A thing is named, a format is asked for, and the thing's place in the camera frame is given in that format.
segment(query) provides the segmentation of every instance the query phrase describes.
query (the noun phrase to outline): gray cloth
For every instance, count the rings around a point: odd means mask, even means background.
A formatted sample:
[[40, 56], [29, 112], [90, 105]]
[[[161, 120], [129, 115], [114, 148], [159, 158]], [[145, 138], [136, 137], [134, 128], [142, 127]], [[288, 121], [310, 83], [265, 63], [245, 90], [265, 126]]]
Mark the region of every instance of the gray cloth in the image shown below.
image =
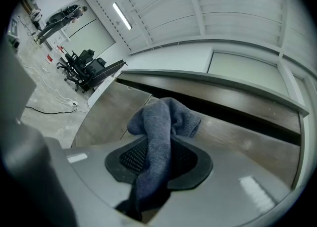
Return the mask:
[[162, 98], [142, 107], [127, 125], [133, 135], [148, 135], [143, 171], [135, 181], [135, 198], [140, 205], [167, 188], [171, 171], [170, 134], [193, 137], [201, 118], [173, 98]]

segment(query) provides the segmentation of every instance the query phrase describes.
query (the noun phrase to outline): fluorescent light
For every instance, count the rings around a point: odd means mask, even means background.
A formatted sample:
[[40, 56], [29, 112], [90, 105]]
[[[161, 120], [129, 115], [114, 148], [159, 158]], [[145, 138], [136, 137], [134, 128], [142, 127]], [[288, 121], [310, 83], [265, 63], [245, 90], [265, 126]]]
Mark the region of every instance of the fluorescent light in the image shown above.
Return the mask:
[[127, 28], [130, 30], [132, 27], [131, 27], [130, 23], [128, 22], [128, 20], [126, 19], [126, 17], [123, 15], [123, 13], [120, 10], [120, 8], [118, 7], [118, 5], [116, 3], [113, 3], [112, 6], [115, 9], [115, 11], [119, 14], [120, 18], [123, 20], [123, 22], [127, 26]]

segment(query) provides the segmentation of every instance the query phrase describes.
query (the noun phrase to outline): concrete floor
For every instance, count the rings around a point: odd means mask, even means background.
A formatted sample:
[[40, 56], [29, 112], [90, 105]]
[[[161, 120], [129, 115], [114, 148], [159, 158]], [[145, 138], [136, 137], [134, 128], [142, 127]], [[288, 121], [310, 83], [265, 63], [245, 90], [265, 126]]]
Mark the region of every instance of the concrete floor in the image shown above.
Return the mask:
[[[21, 20], [31, 32], [36, 30], [21, 5], [17, 6], [13, 15], [15, 17], [20, 15]], [[63, 97], [77, 101], [79, 104], [78, 110], [82, 111], [75, 111], [71, 114], [42, 114], [26, 108], [21, 122], [37, 128], [44, 136], [56, 138], [62, 148], [70, 148], [81, 123], [87, 112], [89, 112], [87, 100], [91, 96], [92, 91], [82, 93], [79, 90], [75, 92], [75, 84], [70, 81], [64, 81], [65, 75], [62, 73], [62, 69], [57, 70], [55, 65], [46, 62], [45, 58], [49, 50], [45, 44], [42, 44], [42, 48], [37, 46], [33, 41], [33, 37], [28, 36], [27, 29], [21, 22], [19, 22], [19, 34], [21, 43], [18, 59], [20, 58], [21, 64], [35, 68], [42, 75], [48, 86], [57, 90]], [[35, 70], [29, 68], [25, 68], [25, 70], [37, 85], [27, 106], [43, 112], [67, 112], [73, 110], [67, 104], [61, 104], [55, 99], [56, 96], [59, 96], [58, 93], [47, 88]]]

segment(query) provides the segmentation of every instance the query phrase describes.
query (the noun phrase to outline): office chair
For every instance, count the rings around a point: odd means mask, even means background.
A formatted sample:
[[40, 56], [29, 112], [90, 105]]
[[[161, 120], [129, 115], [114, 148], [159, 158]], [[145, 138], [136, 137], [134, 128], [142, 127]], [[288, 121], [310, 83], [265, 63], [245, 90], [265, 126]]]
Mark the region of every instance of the office chair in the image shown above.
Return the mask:
[[106, 62], [102, 58], [98, 58], [87, 66], [83, 66], [83, 62], [77, 59], [73, 64], [75, 76], [67, 76], [64, 80], [74, 82], [76, 84], [75, 91], [78, 91], [79, 87], [81, 87], [84, 93], [91, 88], [91, 81], [105, 70], [105, 64]]
[[60, 62], [57, 63], [59, 66], [57, 67], [59, 68], [63, 68], [64, 71], [67, 73], [67, 79], [65, 81], [67, 81], [70, 76], [75, 77], [75, 73], [74, 73], [74, 68], [73, 65], [76, 63], [76, 60], [79, 59], [78, 62], [81, 63], [81, 67], [84, 67], [87, 63], [91, 62], [93, 60], [93, 56], [95, 54], [95, 52], [91, 49], [89, 50], [83, 50], [83, 52], [80, 54], [80, 56], [78, 56], [74, 51], [72, 51], [73, 54], [70, 56], [68, 53], [65, 55], [66, 59], [67, 59], [67, 64], [63, 65]]

